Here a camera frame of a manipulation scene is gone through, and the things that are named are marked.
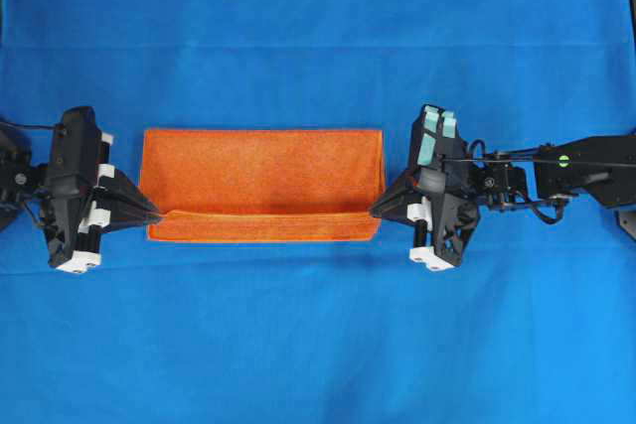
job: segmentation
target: blue fabric surface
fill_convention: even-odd
[[[382,128],[392,180],[425,101],[492,149],[636,126],[628,0],[4,1],[0,113],[91,104],[133,180],[148,127]],[[76,277],[23,214],[0,235],[0,422],[636,420],[636,244],[610,212],[485,212],[445,273],[410,242],[132,229]]]

